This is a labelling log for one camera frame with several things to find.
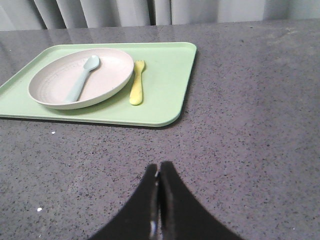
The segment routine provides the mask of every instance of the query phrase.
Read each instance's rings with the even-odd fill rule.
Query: tray
[[[96,105],[50,109],[28,94],[33,76],[49,63],[75,52],[115,48],[133,60],[145,60],[143,103],[129,103],[133,77],[111,98]],[[0,117],[162,127],[180,115],[197,48],[189,42],[99,43],[56,45],[47,48],[0,87]]]

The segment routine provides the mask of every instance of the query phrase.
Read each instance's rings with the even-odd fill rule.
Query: curtain
[[[0,31],[320,18],[320,0],[0,0]]]

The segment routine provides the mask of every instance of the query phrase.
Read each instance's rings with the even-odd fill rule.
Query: gray speckled countertop
[[[53,45],[129,42],[197,46],[180,118],[0,119],[0,239],[85,240],[169,160],[244,239],[318,240],[320,20],[0,32],[0,84]]]

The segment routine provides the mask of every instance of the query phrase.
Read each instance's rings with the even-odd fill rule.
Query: beige plate
[[[78,101],[64,103],[83,66],[92,55],[100,66],[89,75]],[[59,58],[41,69],[29,84],[29,95],[52,109],[79,109],[100,103],[119,92],[129,81],[134,61],[129,54],[113,48],[93,48]]]

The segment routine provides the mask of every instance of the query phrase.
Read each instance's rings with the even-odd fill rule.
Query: light blue spoon
[[[86,79],[90,75],[92,70],[95,70],[100,65],[100,59],[96,55],[92,55],[88,58],[86,63],[83,66],[83,72],[81,73],[78,80],[73,85],[72,89],[70,90],[69,94],[66,96],[64,102],[65,103],[73,103],[76,102],[82,92],[82,89],[85,85]]]

